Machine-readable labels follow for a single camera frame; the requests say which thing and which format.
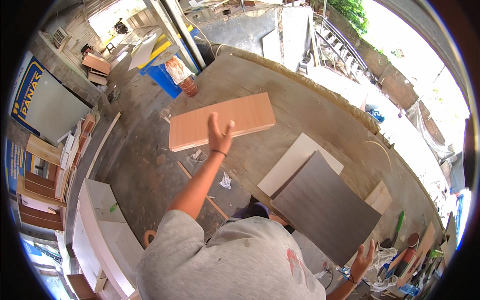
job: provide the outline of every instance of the banner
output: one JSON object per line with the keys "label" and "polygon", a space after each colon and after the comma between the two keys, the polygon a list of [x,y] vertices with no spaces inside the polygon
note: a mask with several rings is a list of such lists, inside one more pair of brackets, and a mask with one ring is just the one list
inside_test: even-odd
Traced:
{"label": "banner", "polygon": [[18,175],[24,176],[26,151],[7,139],[5,149],[5,172],[7,188],[12,194],[17,192]]}
{"label": "banner", "polygon": [[12,117],[36,135],[40,135],[40,133],[31,127],[25,118],[38,81],[44,71],[45,67],[31,52],[27,52],[20,66],[11,98]]}

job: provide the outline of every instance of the blue banner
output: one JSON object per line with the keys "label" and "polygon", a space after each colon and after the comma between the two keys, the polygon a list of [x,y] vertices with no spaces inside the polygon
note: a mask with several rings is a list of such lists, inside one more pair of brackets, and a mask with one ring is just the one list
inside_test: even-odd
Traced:
{"label": "blue banner", "polygon": [[17,193],[18,175],[24,175],[26,151],[7,139],[5,149],[5,172],[7,188],[12,194]]}
{"label": "blue banner", "polygon": [[36,135],[40,135],[40,133],[32,128],[25,121],[25,118],[35,92],[36,85],[38,84],[38,81],[40,80],[40,77],[44,71],[45,67],[42,66],[42,64],[32,55],[30,62],[26,66],[26,69],[21,70],[21,72],[23,72],[23,77],[21,78],[18,89],[14,94],[12,107],[12,117]]}

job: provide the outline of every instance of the green tool handle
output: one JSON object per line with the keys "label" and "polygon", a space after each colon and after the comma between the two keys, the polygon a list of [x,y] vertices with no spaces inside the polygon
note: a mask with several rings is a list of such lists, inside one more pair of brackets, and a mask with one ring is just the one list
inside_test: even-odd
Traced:
{"label": "green tool handle", "polygon": [[405,216],[405,212],[400,214],[400,218],[398,219],[398,225],[396,226],[396,231],[400,231],[400,227],[402,227],[403,217]]}

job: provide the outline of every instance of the concrete floor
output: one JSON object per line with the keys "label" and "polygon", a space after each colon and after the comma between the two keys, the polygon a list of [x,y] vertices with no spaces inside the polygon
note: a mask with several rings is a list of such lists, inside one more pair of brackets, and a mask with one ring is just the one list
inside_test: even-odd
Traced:
{"label": "concrete floor", "polygon": [[[131,51],[132,47],[118,48]],[[127,71],[131,57],[128,55],[119,62],[108,77],[108,91],[120,91],[120,97],[111,104],[113,110],[122,113],[119,119],[121,130],[112,132],[104,148],[107,148],[105,161],[101,161],[95,180],[111,185],[125,219],[134,235],[145,247],[144,233],[148,229],[157,230],[167,206],[187,183],[188,178],[180,169],[180,161],[194,174],[202,162],[194,162],[191,157],[197,148],[171,152],[168,149],[169,123],[160,118],[159,111],[166,107],[172,98],[150,77],[141,76],[137,69]],[[109,145],[123,138],[120,146]],[[198,159],[205,159],[201,154]],[[208,195],[228,215],[247,205],[250,194],[238,183],[232,181],[231,189],[223,188],[219,182],[223,171],[219,170]],[[223,223],[221,214],[205,201],[197,222],[205,231],[205,240]],[[313,274],[321,272],[324,264],[331,261],[309,239],[298,232],[292,234],[299,244],[304,262]],[[344,282],[338,271],[333,279],[327,274],[320,282],[327,287],[327,293]]]}

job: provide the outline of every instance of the motorcycle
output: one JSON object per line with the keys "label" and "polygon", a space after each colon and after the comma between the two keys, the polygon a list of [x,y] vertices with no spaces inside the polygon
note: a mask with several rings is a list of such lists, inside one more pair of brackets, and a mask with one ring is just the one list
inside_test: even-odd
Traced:
{"label": "motorcycle", "polygon": [[119,21],[113,26],[113,28],[119,35],[124,35],[128,33],[128,27],[124,23],[122,23],[121,20],[122,18],[119,19]]}

